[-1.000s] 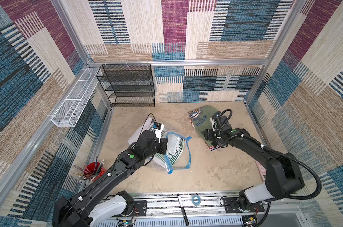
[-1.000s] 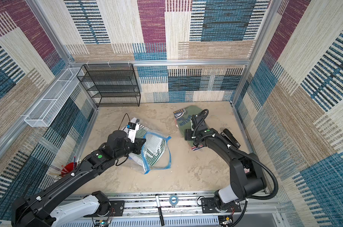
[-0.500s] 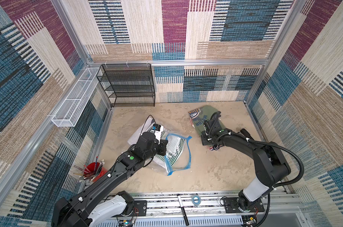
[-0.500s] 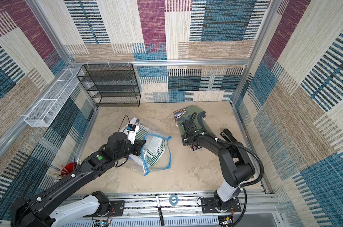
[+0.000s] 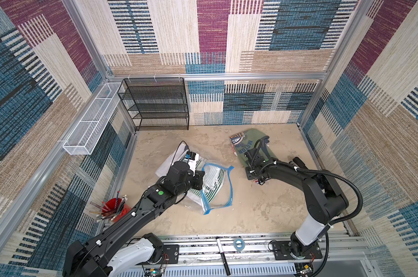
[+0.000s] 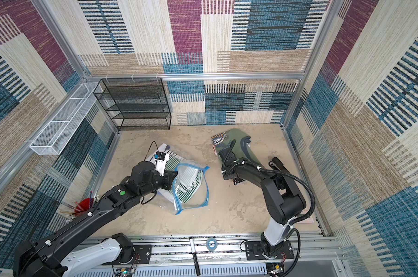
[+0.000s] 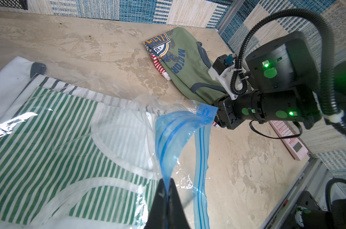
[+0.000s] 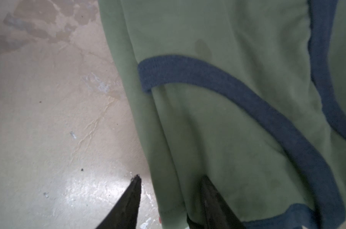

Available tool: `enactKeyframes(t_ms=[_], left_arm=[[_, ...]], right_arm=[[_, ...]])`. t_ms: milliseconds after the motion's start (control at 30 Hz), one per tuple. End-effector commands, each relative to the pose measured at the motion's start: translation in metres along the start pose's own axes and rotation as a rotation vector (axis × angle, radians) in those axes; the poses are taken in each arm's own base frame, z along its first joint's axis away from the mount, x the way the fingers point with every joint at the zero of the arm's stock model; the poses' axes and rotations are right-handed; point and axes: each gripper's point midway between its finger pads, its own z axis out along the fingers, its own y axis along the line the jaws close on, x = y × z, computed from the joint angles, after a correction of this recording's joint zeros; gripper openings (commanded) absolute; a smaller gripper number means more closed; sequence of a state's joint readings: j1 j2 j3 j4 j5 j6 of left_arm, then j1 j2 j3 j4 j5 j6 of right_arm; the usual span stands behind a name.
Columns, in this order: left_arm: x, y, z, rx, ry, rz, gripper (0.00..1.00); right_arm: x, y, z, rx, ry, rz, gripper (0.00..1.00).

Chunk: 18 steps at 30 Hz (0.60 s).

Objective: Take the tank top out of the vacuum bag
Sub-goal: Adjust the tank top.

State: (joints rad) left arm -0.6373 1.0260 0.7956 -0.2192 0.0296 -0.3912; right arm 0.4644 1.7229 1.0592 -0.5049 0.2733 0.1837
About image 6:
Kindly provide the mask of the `green white striped garment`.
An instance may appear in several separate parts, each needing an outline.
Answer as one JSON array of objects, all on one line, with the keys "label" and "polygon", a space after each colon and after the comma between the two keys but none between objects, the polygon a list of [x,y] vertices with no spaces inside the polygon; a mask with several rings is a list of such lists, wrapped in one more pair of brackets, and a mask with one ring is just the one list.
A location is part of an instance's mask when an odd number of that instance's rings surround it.
[{"label": "green white striped garment", "polygon": [[159,193],[175,205],[180,203],[182,209],[201,205],[206,199],[203,170],[192,161],[186,160],[171,150],[165,170],[177,171],[171,190],[161,189]]}]

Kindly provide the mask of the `clear vacuum bag blue zipper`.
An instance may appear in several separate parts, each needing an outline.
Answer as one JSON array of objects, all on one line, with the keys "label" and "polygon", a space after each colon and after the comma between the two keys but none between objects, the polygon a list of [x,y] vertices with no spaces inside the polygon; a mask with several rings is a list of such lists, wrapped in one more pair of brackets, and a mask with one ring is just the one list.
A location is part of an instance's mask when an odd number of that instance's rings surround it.
[{"label": "clear vacuum bag blue zipper", "polygon": [[159,149],[150,150],[146,160],[155,165],[162,174],[178,172],[170,189],[158,189],[157,195],[148,204],[178,215],[185,210],[203,208],[209,203],[209,186],[204,167],[173,152],[169,145],[161,144]]}]

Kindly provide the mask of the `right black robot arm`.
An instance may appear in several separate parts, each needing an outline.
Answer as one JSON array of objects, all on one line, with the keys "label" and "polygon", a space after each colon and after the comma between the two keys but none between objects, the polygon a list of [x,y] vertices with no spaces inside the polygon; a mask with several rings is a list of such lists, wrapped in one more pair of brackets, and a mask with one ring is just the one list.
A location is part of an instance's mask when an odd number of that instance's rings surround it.
[{"label": "right black robot arm", "polygon": [[265,258],[276,257],[296,231],[294,225],[314,213],[315,195],[302,179],[290,174],[278,158],[273,158],[273,167],[266,169],[246,158],[236,157],[235,144],[233,140],[227,148],[218,151],[223,178],[235,184],[248,181],[261,189],[271,217],[260,238],[261,248]]}]

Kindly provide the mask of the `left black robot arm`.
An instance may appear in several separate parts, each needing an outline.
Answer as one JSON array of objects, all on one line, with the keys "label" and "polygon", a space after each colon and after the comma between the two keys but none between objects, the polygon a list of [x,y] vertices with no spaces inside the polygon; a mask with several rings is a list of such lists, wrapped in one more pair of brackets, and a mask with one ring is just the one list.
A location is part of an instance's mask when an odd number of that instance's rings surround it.
[{"label": "left black robot arm", "polygon": [[74,277],[101,264],[133,265],[136,252],[123,233],[100,244],[76,250],[85,239],[101,227],[140,204],[142,197],[158,189],[172,188],[177,171],[159,173],[155,164],[142,161],[133,167],[130,176],[107,191],[93,206],[45,238],[35,243],[21,242],[15,251],[15,277]]}]

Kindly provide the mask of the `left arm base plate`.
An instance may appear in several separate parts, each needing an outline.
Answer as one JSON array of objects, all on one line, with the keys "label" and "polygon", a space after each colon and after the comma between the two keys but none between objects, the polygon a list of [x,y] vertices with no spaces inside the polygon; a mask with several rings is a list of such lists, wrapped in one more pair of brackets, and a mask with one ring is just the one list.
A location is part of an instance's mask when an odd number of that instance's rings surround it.
[{"label": "left arm base plate", "polygon": [[152,245],[134,245],[131,250],[126,250],[120,254],[116,260],[102,265],[124,265],[130,267],[132,265],[149,264],[152,253]]}]

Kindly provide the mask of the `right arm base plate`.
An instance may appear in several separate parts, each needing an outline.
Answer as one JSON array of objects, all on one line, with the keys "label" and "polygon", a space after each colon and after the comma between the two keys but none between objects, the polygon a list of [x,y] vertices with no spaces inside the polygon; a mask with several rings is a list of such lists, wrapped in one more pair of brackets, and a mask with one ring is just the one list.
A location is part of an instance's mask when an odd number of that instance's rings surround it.
[{"label": "right arm base plate", "polygon": [[263,241],[246,241],[243,247],[247,260],[284,260],[295,257],[290,241],[282,241],[276,246],[269,246]]}]

